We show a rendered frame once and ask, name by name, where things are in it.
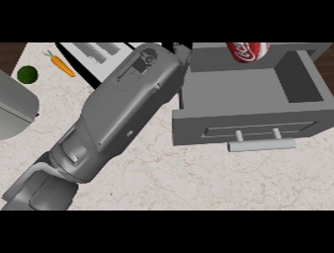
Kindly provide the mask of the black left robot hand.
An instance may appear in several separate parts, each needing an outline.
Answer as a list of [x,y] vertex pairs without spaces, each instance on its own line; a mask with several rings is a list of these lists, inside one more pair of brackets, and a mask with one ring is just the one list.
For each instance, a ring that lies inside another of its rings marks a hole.
[[176,42],[173,44],[173,52],[174,52],[182,64],[186,65],[189,62],[192,49],[186,45]]

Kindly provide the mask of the red soda can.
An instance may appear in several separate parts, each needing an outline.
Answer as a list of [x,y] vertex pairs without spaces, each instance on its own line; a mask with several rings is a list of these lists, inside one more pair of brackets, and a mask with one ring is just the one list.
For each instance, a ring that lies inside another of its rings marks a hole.
[[270,46],[269,42],[228,42],[233,58],[241,63],[259,61],[266,56]]

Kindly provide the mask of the grey drawer front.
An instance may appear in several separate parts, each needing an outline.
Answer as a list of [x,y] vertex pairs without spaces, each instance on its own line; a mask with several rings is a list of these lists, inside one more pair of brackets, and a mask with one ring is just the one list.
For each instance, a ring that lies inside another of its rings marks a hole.
[[220,109],[183,109],[171,112],[174,145],[223,143],[245,140],[312,137],[334,127],[334,101]]

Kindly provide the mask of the grey open drawer box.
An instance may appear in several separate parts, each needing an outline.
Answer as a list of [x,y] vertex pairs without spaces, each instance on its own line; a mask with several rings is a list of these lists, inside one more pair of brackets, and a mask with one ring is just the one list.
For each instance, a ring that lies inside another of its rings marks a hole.
[[275,68],[189,72],[182,89],[183,108],[244,109],[285,103],[334,101],[304,50],[291,51]]

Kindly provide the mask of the grey cabinet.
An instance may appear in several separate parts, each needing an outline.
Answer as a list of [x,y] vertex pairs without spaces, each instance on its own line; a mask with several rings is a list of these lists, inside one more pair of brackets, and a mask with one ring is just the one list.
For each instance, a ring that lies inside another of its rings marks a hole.
[[304,50],[310,59],[316,60],[330,46],[331,42],[273,42],[267,54],[257,62],[241,63],[223,42],[196,42],[189,67],[192,72],[275,68],[288,52]]

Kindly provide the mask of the dark green avocado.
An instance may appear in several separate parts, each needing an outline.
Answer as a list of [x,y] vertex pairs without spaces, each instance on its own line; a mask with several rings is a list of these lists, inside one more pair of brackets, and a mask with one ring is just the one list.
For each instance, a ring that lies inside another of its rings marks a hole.
[[38,80],[38,70],[32,65],[22,66],[18,70],[18,80],[24,84],[32,84]]

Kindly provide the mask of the orange carrot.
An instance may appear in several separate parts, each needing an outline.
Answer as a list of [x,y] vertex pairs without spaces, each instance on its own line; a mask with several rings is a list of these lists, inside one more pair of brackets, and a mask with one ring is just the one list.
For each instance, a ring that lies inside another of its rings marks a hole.
[[55,64],[55,66],[59,68],[59,70],[69,76],[69,77],[75,77],[75,74],[72,72],[72,70],[69,69],[69,67],[66,66],[66,64],[63,63],[63,61],[60,60],[60,58],[53,55],[53,53],[49,51],[47,53],[44,53],[44,55],[47,55],[52,59],[52,63]]

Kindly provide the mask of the grey rounded appliance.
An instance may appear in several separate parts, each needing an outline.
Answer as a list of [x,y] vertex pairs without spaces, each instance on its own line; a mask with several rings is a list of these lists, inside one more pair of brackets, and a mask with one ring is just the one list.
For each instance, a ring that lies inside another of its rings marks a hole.
[[35,121],[40,100],[0,69],[0,140],[18,135]]

